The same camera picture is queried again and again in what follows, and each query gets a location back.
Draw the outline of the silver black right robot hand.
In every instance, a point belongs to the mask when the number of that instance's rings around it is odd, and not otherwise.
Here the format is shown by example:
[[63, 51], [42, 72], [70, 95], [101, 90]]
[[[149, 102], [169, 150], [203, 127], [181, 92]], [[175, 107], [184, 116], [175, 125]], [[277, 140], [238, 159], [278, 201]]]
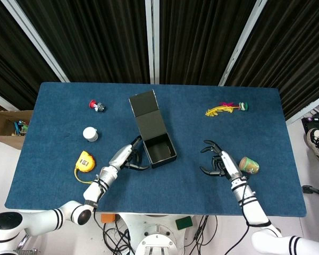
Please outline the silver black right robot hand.
[[208, 146], [200, 152], [205, 153], [211, 151], [214, 153], [214, 156], [212, 157], [212, 171], [207, 170], [203, 166], [199, 167], [204, 174], [215, 177], [225, 176], [230, 181], [242, 177], [241, 170], [234, 159], [226, 151], [222, 150], [216, 142], [204, 140], [204, 143], [208, 144]]

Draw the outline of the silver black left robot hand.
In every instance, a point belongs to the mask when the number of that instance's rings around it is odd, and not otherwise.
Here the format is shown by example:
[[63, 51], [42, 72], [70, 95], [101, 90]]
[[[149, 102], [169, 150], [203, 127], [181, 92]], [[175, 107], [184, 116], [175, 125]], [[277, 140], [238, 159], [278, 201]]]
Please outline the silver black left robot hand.
[[130, 144], [121, 148], [109, 161], [109, 165], [115, 167], [118, 171], [123, 168], [144, 171], [150, 166], [141, 166], [142, 155], [138, 151], [138, 145], [142, 141], [142, 137], [137, 136]]

